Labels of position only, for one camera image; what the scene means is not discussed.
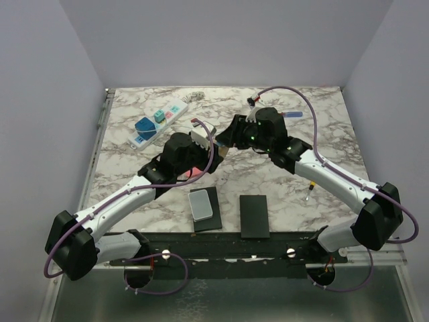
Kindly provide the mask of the beige cube socket adapter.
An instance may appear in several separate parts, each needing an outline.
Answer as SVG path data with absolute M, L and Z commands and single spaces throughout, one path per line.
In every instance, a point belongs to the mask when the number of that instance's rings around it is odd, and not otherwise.
M 225 159 L 228 154 L 228 151 L 229 151 L 228 147 L 225 147 L 225 146 L 219 147 L 219 156 Z

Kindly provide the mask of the pink plug adapter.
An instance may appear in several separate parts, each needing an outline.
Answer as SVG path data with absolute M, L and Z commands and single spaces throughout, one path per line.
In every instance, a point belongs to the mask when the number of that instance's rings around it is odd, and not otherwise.
M 188 177 L 194 177 L 194 176 L 198 176 L 202 171 L 199 170 L 198 168 L 193 168 L 192 170 L 189 170 L 186 175 Z

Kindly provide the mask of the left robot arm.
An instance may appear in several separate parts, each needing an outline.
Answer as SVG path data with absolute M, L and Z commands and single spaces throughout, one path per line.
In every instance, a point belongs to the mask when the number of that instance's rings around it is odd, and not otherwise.
M 70 280 L 82 278 L 97 263 L 101 250 L 96 244 L 110 228 L 170 189 L 184 186 L 178 181 L 180 175 L 193 168 L 213 173 L 222 160 L 211 133 L 174 133 L 163 152 L 117 192 L 73 215 L 62 211 L 55 216 L 45 245 L 44 276 L 54 277 L 48 270 L 50 262 L 55 262 Z

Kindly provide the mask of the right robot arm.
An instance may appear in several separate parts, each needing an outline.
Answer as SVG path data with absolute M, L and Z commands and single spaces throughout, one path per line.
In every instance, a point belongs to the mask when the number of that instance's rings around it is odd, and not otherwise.
M 316 241 L 308 245 L 308 255 L 315 262 L 325 261 L 341 248 L 380 250 L 404 220 L 394 185 L 379 186 L 316 157 L 310 144 L 288 135 L 283 117 L 273 107 L 235 115 L 216 140 L 228 148 L 266 152 L 277 167 L 315 182 L 357 214 L 356 219 L 317 232 Z

